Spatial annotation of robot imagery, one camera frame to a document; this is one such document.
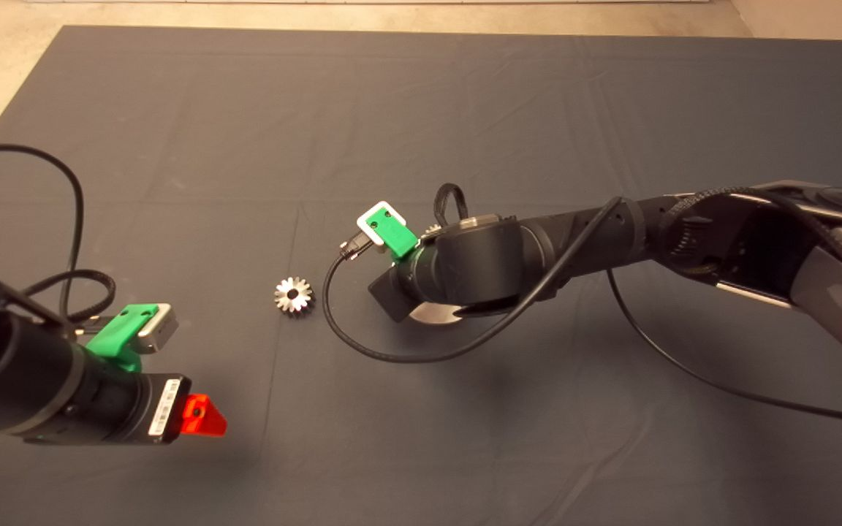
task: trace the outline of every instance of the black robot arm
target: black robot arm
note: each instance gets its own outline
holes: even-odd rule
[[[463,219],[422,236],[368,288],[395,321],[423,303],[452,306],[459,317],[506,313],[598,212]],[[623,199],[537,300],[572,277],[644,260],[801,310],[842,342],[842,189],[785,180]]]

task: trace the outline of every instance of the red part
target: red part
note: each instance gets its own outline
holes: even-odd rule
[[[181,434],[223,436],[227,434],[227,420],[221,415],[210,397],[203,394],[187,395],[184,404]]]

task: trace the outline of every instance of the cable connector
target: cable connector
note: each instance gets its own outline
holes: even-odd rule
[[[365,250],[371,246],[372,239],[360,230],[353,237],[350,237],[350,239],[340,243],[340,256],[343,256],[344,259],[353,261],[357,257],[360,257],[360,254],[364,253]]]

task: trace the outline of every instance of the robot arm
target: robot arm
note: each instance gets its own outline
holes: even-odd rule
[[[842,248],[842,189],[791,180],[757,189],[697,202],[692,194],[622,202],[538,300],[572,277],[651,259],[688,279],[801,310],[842,342],[840,254],[781,206],[786,200],[809,214]],[[425,303],[459,317],[508,312],[596,213],[477,216],[434,229],[370,291],[395,321]]]
[[[190,393],[189,378],[140,372],[140,355],[177,327],[170,306],[130,305],[107,323],[90,321],[78,329],[0,283],[0,433],[47,445],[166,445],[181,434],[225,432],[208,397]],[[83,332],[96,333],[86,346],[77,342]]]

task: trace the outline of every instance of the concrete floor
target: concrete floor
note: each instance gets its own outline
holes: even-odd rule
[[[707,4],[28,4],[0,0],[0,114],[64,24],[504,34],[750,37],[729,0]]]

